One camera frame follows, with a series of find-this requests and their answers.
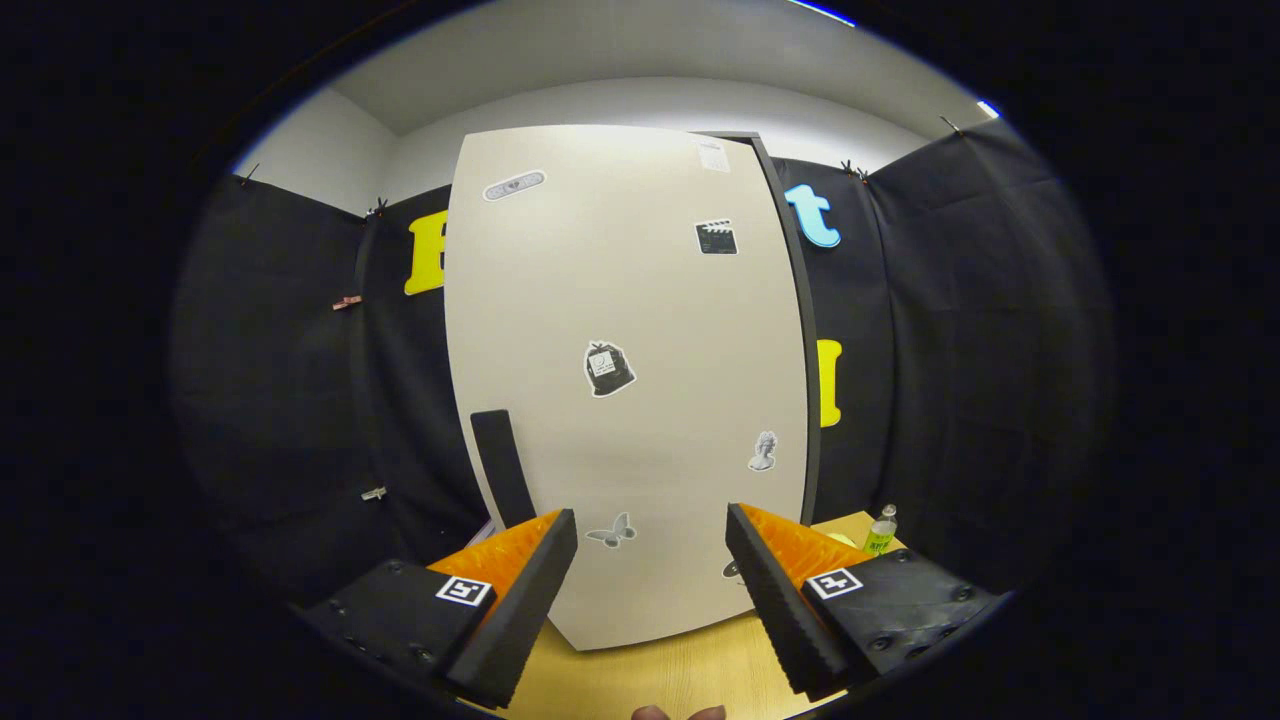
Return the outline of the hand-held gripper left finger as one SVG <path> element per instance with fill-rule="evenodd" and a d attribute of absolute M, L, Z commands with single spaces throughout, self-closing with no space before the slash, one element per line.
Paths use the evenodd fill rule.
<path fill-rule="evenodd" d="M 559 509 L 425 566 L 387 560 L 300 616 L 406 691 L 506 708 L 577 538 L 573 511 Z"/>

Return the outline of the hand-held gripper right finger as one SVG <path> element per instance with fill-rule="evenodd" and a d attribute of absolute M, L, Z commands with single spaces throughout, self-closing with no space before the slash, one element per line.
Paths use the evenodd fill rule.
<path fill-rule="evenodd" d="M 913 550 L 872 556 L 748 503 L 727 507 L 724 542 L 791 689 L 810 701 L 900 682 L 1006 603 Z"/>

